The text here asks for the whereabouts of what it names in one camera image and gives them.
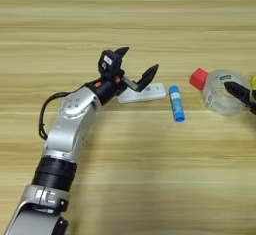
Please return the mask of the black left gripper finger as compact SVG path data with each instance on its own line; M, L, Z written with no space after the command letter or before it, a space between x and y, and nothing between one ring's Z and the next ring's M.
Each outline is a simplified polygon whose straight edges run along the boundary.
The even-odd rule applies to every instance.
M114 51L114 57L116 59L122 59L126 53L129 51L129 48L128 47L121 47L121 48L118 48Z
M158 68L159 65L155 64L143 73L141 79L137 82L137 92L141 92L151 83L157 73Z

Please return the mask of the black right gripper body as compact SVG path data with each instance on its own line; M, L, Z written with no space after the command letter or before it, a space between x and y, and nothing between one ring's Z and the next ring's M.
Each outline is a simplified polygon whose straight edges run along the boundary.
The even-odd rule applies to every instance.
M246 96L247 103L246 105L250 111L256 115L256 90L248 90Z

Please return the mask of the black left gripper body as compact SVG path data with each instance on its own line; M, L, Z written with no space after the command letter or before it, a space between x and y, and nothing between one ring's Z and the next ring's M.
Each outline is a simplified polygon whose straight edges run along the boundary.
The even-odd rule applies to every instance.
M139 89L136 82L126 78L123 74L110 78L101 76L94 81L88 82L86 87L97 96L102 105L122 94L127 88L131 88L134 91Z

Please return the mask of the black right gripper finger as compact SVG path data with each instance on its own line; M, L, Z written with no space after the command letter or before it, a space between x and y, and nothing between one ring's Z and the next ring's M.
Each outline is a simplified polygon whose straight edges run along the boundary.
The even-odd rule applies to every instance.
M250 103L250 90L248 88L234 81L225 82L224 86L229 94L240 100L242 103Z

